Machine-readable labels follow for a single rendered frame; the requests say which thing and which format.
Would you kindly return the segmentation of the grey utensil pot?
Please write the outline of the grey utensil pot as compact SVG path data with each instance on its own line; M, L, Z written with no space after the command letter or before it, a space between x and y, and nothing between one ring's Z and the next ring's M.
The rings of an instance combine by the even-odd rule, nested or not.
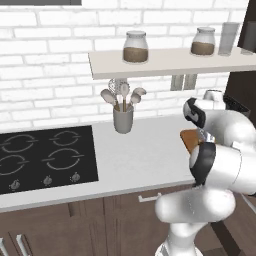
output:
M126 112L113 109L113 123L115 130L120 134L127 134L133 126L134 108L129 107Z

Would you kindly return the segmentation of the brown drawer front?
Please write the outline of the brown drawer front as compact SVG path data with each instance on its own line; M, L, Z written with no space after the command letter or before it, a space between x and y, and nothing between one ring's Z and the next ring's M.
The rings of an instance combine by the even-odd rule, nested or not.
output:
M123 224L127 227L137 227L143 234L151 234L159 230L165 233L168 225L159 221L155 213L155 201L140 203L138 196L152 197L157 193L162 195L190 189L191 184L178 185L174 187L148 190L143 192L130 193L120 196L119 209L124 218Z

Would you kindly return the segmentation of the glass jar with brown filling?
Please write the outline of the glass jar with brown filling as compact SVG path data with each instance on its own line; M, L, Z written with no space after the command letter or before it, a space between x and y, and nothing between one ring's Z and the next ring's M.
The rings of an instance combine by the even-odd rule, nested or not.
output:
M123 47L123 60L127 63L145 63L148 61L148 44L144 31L127 31Z
M211 56L215 50L215 29L198 27L192 41L191 53L199 56Z

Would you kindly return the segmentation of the black hob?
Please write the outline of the black hob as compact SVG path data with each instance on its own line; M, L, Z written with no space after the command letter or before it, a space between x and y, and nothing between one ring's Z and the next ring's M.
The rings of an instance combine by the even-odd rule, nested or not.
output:
M75 172L80 179L72 182ZM50 186L43 183L46 176ZM11 190L14 180L20 186ZM0 134L0 195L98 180L91 126Z

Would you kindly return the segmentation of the brown cupboard door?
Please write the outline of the brown cupboard door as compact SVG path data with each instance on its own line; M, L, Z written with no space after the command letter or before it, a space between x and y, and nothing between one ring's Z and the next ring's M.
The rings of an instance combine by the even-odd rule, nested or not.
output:
M121 256L112 197L71 202L68 210L84 232L83 240L89 245L86 256Z
M0 213L0 238L10 256L22 256L18 234L23 235L33 256L62 256L69 219L67 204Z

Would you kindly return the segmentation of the black countertop appliance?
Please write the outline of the black countertop appliance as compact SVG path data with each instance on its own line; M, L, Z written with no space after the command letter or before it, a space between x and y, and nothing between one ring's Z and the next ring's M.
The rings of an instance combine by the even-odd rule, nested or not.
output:
M250 115L250 110L247 107L245 107L244 105L242 105L240 102L235 100L234 98L232 98L228 95L224 95L223 96L223 101L226 104L226 109L227 110L237 111L239 113L242 113L246 117L248 117Z

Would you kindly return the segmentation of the dark brown tall cabinet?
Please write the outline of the dark brown tall cabinet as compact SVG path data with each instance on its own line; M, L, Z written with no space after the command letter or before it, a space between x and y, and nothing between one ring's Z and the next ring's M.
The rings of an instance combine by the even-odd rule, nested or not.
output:
M239 47L244 46L247 27L253 23L255 23L253 37L256 39L256 0L249 0L238 41ZM250 110L249 119L256 127L256 71L231 72L225 94Z

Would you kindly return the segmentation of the tall grey glass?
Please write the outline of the tall grey glass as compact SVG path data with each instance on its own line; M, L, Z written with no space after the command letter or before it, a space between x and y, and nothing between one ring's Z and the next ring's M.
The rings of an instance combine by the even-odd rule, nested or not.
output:
M237 22L224 22L222 24L221 38L218 49L219 55L229 56L231 54L239 26L240 24Z

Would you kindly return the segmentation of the grey extractor hood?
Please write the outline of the grey extractor hood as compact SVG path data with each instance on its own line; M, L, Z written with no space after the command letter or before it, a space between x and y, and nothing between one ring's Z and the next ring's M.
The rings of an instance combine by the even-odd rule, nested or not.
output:
M82 0L0 0L0 6L80 6Z

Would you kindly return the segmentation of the beige wall shelf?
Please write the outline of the beige wall shelf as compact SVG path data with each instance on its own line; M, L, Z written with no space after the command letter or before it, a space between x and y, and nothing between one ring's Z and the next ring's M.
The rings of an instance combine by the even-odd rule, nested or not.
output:
M89 62L92 77L97 80L255 71L256 53L244 55L234 47L230 56L195 56L188 48L153 49L147 63L132 64L123 61L121 51L95 51L89 53Z

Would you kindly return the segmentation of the grey wall socket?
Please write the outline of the grey wall socket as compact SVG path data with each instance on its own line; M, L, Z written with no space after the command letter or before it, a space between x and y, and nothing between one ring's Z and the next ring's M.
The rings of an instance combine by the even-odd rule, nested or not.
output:
M196 80L196 74L173 75L171 79L171 91L194 90Z

